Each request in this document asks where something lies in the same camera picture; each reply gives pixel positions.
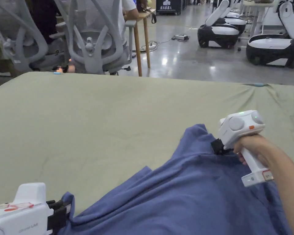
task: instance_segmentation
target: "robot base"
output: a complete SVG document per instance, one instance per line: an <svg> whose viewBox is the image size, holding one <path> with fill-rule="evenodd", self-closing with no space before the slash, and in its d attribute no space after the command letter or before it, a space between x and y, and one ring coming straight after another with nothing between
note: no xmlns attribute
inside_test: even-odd
<svg viewBox="0 0 294 235"><path fill-rule="evenodd" d="M268 169L261 169L257 172L252 172L248 175L242 177L242 182L245 187L249 187L255 184L263 183L266 181L273 180L273 176L270 170Z"/></svg>
<svg viewBox="0 0 294 235"><path fill-rule="evenodd" d="M239 31L239 35L241 35L245 28L246 28L246 21L239 17L228 17L226 16L225 18L218 18L217 21L215 22L216 24L230 24Z"/></svg>
<svg viewBox="0 0 294 235"><path fill-rule="evenodd" d="M257 35L246 48L246 56L254 65L294 68L294 39L284 35Z"/></svg>
<svg viewBox="0 0 294 235"><path fill-rule="evenodd" d="M197 38L200 47L219 47L231 49L239 37L239 31L229 24L202 25L198 29Z"/></svg>

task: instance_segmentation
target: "concrete floor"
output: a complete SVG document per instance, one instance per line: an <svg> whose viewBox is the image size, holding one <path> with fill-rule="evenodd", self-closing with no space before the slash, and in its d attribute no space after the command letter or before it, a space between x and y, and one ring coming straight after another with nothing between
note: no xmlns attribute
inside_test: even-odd
<svg viewBox="0 0 294 235"><path fill-rule="evenodd" d="M245 50L200 48L197 29L208 18L209 4L188 6L181 15L157 15L157 23L148 19L149 40L161 43L150 53L151 69L147 68L146 54L142 54L144 77L175 78L205 81L228 81L242 83L275 83L294 85L294 69L254 66L246 59ZM140 45L145 45L143 22L138 24ZM186 34L188 42L170 40L177 34ZM242 41L236 45L246 45ZM120 75L138 76L137 60L131 64L132 71L120 71ZM0 85L8 80L0 78Z"/></svg>

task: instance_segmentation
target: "power strip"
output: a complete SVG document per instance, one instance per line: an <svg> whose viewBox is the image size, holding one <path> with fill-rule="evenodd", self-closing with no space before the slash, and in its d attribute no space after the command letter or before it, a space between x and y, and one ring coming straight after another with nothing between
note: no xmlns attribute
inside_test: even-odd
<svg viewBox="0 0 294 235"><path fill-rule="evenodd" d="M172 40L181 40L181 41L187 41L189 37L184 34L184 35L175 35L172 37Z"/></svg>

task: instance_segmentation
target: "bag strap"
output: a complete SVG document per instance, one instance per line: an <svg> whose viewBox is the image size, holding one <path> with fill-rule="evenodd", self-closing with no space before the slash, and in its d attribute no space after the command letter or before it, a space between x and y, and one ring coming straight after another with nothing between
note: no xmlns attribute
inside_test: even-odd
<svg viewBox="0 0 294 235"><path fill-rule="evenodd" d="M154 13L152 13L149 9L144 9L144 12L150 12L152 15L151 23L156 24L157 23L157 17Z"/></svg>

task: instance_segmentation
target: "person's arm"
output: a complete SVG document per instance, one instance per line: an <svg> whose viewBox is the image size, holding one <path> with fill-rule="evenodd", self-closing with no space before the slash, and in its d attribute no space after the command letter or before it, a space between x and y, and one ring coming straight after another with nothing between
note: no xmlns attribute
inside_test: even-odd
<svg viewBox="0 0 294 235"><path fill-rule="evenodd" d="M121 0L122 1L122 8L125 11L124 20L133 20L138 19L139 13L136 8L136 4L133 0Z"/></svg>
<svg viewBox="0 0 294 235"><path fill-rule="evenodd" d="M235 145L235 153L240 152L243 147L255 153L271 170L285 214L294 233L294 162L280 148L261 135L242 137ZM240 161L246 165L242 156Z"/></svg>

